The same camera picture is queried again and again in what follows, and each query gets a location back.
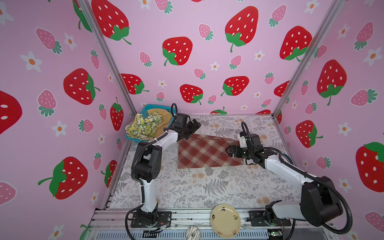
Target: lemon print cloth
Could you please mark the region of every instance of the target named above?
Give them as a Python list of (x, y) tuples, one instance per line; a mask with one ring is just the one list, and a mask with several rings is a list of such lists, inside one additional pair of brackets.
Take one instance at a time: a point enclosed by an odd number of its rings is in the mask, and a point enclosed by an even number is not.
[(162, 115), (154, 111), (146, 118), (143, 114), (137, 113), (133, 122), (125, 127), (127, 136), (130, 138), (152, 141), (157, 126), (162, 123)]

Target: pink strawberry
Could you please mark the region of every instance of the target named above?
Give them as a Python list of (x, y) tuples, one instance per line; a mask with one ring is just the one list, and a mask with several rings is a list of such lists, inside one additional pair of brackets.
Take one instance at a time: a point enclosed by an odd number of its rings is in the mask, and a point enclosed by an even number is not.
[(168, 0), (155, 0), (156, 6), (160, 11), (164, 11), (165, 14), (172, 12), (172, 3)]
[(362, 107), (366, 105), (367, 103), (372, 103), (375, 101), (377, 98), (376, 96), (379, 95), (376, 93), (376, 90), (373, 89), (368, 89), (366, 90), (360, 90), (358, 91), (352, 98), (351, 98), (351, 103), (353, 105)]
[(314, 52), (313, 57), (314, 58), (321, 58), (325, 54), (326, 51), (327, 51), (327, 47), (324, 46), (324, 45), (321, 45), (320, 47), (318, 47), (316, 49), (316, 51)]
[(266, 108), (268, 105), (270, 105), (272, 102), (272, 99), (267, 99), (263, 102), (262, 108)]
[(156, 94), (156, 100), (157, 100), (158, 102), (162, 102), (162, 101), (164, 101), (164, 98), (165, 98), (165, 96), (164, 96), (164, 93), (163, 93), (163, 92), (159, 92), (159, 93)]
[(107, 119), (107, 109), (104, 108), (104, 104), (101, 104), (99, 105), (99, 111), (100, 111), (100, 117), (103, 119), (103, 120), (106, 120)]
[(79, 130), (82, 132), (90, 132), (93, 129), (93, 123), (88, 119), (81, 120), (78, 126)]
[(304, 96), (308, 91), (308, 80), (305, 79), (303, 85), (301, 86), (301, 95)]
[(368, 43), (367, 41), (373, 35), (373, 22), (368, 22), (364, 25), (364, 27), (360, 30), (359, 34), (356, 36), (355, 42), (355, 50), (359, 51), (363, 47), (365, 47)]
[(100, 61), (98, 59), (98, 55), (95, 51), (95, 49), (91, 50), (91, 61), (96, 69), (99, 69)]
[(288, 134), (290, 134), (291, 133), (291, 126), (286, 126), (285, 128), (284, 128), (284, 133), (286, 134), (286, 135), (288, 135)]
[(231, 64), (229, 64), (229, 68), (231, 70), (235, 70), (238, 65), (241, 64), (241, 56), (237, 55), (236, 57), (232, 58)]
[(273, 83), (274, 79), (275, 79), (275, 77), (273, 76), (273, 73), (268, 73), (265, 75), (264, 81), (266, 84), (270, 85)]
[(305, 113), (306, 114), (312, 114), (313, 112), (316, 112), (317, 109), (317, 104), (316, 103), (310, 103), (308, 106), (305, 108)]
[(199, 25), (200, 37), (205, 38), (206, 41), (210, 41), (214, 37), (214, 32), (211, 31), (211, 27), (206, 24)]
[(204, 71), (201, 69), (198, 69), (198, 68), (195, 68), (193, 73), (195, 73), (195, 77), (200, 78), (200, 79), (204, 79), (207, 77), (206, 74), (204, 73)]
[(118, 145), (118, 150), (121, 150), (122, 143), (121, 143), (121, 140), (120, 140), (119, 137), (118, 137), (118, 139), (116, 140), (116, 144)]
[(16, 197), (17, 190), (8, 182), (0, 181), (0, 206)]
[(272, 18), (269, 19), (269, 26), (271, 28), (274, 28), (276, 25), (278, 25), (279, 21), (284, 18), (286, 11), (287, 5), (281, 5), (275, 11), (273, 11)]
[(212, 95), (212, 96), (210, 96), (210, 97), (208, 98), (208, 104), (209, 104), (209, 105), (214, 104), (215, 101), (216, 101), (216, 99), (217, 99), (216, 95)]
[(94, 157), (95, 159), (93, 160), (93, 169), (97, 171), (101, 165), (101, 153), (97, 152)]
[(61, 50), (60, 42), (55, 40), (55, 37), (52, 33), (42, 28), (36, 28), (36, 35), (40, 39), (44, 47), (49, 50), (52, 50), (53, 53), (60, 55), (63, 52)]
[(140, 61), (144, 64), (144, 66), (146, 67), (151, 67), (152, 66), (152, 62), (151, 62), (151, 58), (148, 56), (148, 54), (146, 54), (145, 52), (141, 52), (140, 53)]
[(52, 116), (55, 111), (53, 110), (56, 107), (56, 100), (50, 90), (43, 90), (39, 95), (37, 102), (40, 104), (39, 111), (41, 115), (44, 115), (46, 118)]
[(319, 157), (316, 160), (317, 166), (319, 166), (322, 169), (329, 168), (331, 166), (331, 161), (327, 157)]
[(365, 220), (367, 220), (372, 227), (380, 232), (384, 232), (384, 216), (381, 216), (377, 212), (369, 212), (365, 215)]

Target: white frosted donut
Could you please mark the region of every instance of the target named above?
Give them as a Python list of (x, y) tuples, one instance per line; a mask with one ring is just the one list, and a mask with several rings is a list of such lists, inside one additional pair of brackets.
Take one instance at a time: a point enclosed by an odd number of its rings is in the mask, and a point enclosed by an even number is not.
[(200, 240), (200, 236), (200, 230), (197, 228), (197, 226), (190, 226), (187, 230), (187, 240)]

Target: tan cloth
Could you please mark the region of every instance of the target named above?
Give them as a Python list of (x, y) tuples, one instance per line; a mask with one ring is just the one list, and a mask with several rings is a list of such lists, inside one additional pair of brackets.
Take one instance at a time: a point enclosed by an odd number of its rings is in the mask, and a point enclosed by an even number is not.
[(163, 128), (168, 127), (170, 120), (172, 119), (172, 114), (170, 114), (167, 110), (161, 109), (161, 108), (153, 108), (153, 109), (147, 110), (149, 115), (151, 115), (152, 112), (154, 111), (161, 114), (163, 119), (163, 121), (157, 126), (157, 130), (154, 135), (154, 137), (159, 137), (164, 133)]

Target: white flower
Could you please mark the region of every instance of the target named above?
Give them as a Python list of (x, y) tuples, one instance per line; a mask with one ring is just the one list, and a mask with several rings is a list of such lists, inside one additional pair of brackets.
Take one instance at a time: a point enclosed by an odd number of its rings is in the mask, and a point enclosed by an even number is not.
[(90, 199), (90, 201), (92, 202), (92, 205), (98, 200), (97, 195), (99, 195), (99, 193), (93, 192), (93, 196)]
[(14, 21), (13, 17), (7, 13), (7, 7), (4, 2), (0, 2), (0, 24), (5, 25), (5, 21)]
[(146, 8), (149, 9), (149, 4), (151, 3), (151, 0), (139, 0), (141, 9)]
[(337, 32), (339, 34), (339, 36), (337, 37), (337, 40), (339, 40), (340, 38), (345, 38), (350, 28), (351, 28), (350, 26), (347, 26), (347, 24), (344, 24), (343, 28)]
[(61, 124), (60, 121), (57, 121), (57, 126), (53, 126), (52, 130), (56, 131), (56, 137), (66, 135), (65, 129), (67, 128), (66, 124)]
[(350, 240), (360, 240), (359, 237), (358, 237), (358, 233), (357, 232), (349, 232), (348, 233), (348, 238)]
[(308, 62), (307, 65), (305, 66), (305, 70), (308, 70), (308, 67), (310, 66), (311, 62)]
[(310, 2), (307, 2), (307, 8), (305, 9), (304, 13), (310, 12), (313, 13), (313, 10), (315, 7), (319, 6), (320, 3), (317, 2), (317, 0), (312, 0)]
[(296, 110), (296, 107), (297, 107), (297, 103), (296, 103), (296, 101), (294, 101), (294, 102), (292, 103), (292, 108), (293, 108), (294, 110)]
[(261, 61), (261, 60), (262, 60), (262, 57), (264, 57), (264, 56), (265, 56), (265, 54), (263, 53), (262, 50), (260, 50), (260, 52), (255, 53), (255, 60), (259, 60), (259, 61)]
[(41, 72), (39, 65), (42, 64), (43, 61), (35, 58), (31, 51), (29, 51), (28, 56), (20, 55), (20, 57), (26, 62), (27, 70), (35, 69), (36, 71)]
[(352, 130), (352, 128), (348, 127), (348, 123), (345, 122), (343, 125), (339, 124), (339, 134), (342, 133), (344, 136), (348, 135), (348, 132)]
[(213, 64), (211, 64), (211, 70), (215, 70), (217, 71), (217, 69), (220, 67), (219, 64), (217, 64), (217, 62), (215, 61)]
[(375, 51), (372, 49), (368, 50), (368, 56), (364, 58), (363, 62), (368, 62), (368, 65), (372, 66), (375, 60), (379, 60), (383, 58), (380, 52), (381, 52), (381, 47), (379, 47)]
[(76, 43), (73, 41), (73, 36), (72, 35), (68, 36), (67, 33), (64, 33), (64, 35), (65, 35), (65, 38), (66, 38), (64, 40), (64, 42), (65, 42), (65, 44), (68, 44), (70, 46), (71, 50), (73, 50), (73, 48), (77, 47)]
[(48, 240), (56, 240), (58, 237), (61, 237), (63, 235), (63, 230), (64, 224), (61, 225), (60, 227), (55, 226), (53, 229), (53, 233), (48, 237)]
[(104, 141), (105, 141), (105, 136), (103, 136), (103, 134), (102, 133), (100, 133), (100, 137), (99, 138), (97, 138), (97, 140), (99, 140), (100, 142), (100, 145), (102, 144), (102, 143), (105, 143)]
[(260, 93), (260, 91), (258, 91), (257, 93), (254, 93), (254, 98), (259, 98), (261, 95), (263, 95), (262, 93)]
[(160, 86), (162, 88), (164, 88), (164, 86), (166, 86), (166, 83), (164, 81), (158, 81), (158, 82), (159, 82), (158, 86)]
[(303, 160), (303, 167), (307, 169), (310, 165), (308, 164), (307, 160)]
[(368, 4), (369, 6), (372, 6), (374, 1), (375, 0), (365, 0), (364, 4)]
[(109, 73), (108, 74), (108, 80), (110, 83), (113, 83), (113, 76), (112, 76), (112, 73)]
[(342, 189), (344, 189), (345, 192), (348, 192), (348, 189), (352, 189), (351, 185), (348, 184), (348, 179), (341, 179), (339, 178), (339, 187), (341, 187)]

